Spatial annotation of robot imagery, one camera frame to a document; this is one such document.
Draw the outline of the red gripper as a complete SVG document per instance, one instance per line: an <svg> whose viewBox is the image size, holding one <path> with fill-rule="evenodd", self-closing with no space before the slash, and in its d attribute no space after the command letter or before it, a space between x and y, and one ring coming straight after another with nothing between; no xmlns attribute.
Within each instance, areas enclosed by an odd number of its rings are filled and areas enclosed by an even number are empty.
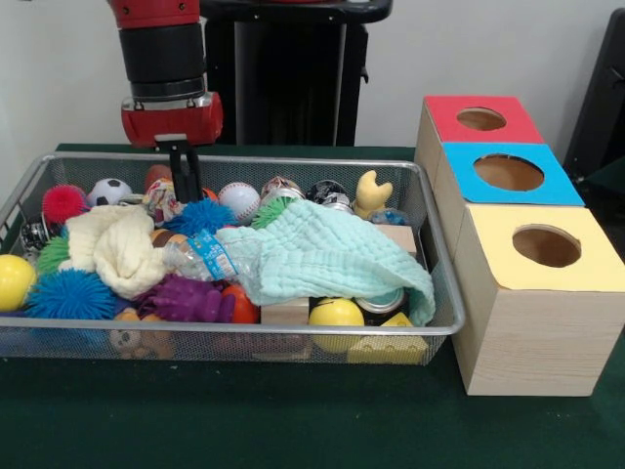
<svg viewBox="0 0 625 469"><path fill-rule="evenodd" d="M186 140L187 176L179 144L169 146L169 165L176 199L180 203L203 199L199 158L195 147L214 144L221 136L224 111L221 97L205 92L196 98L169 102L140 102L127 98L121 105L121 121L135 147L156 148L162 142Z"/></svg>

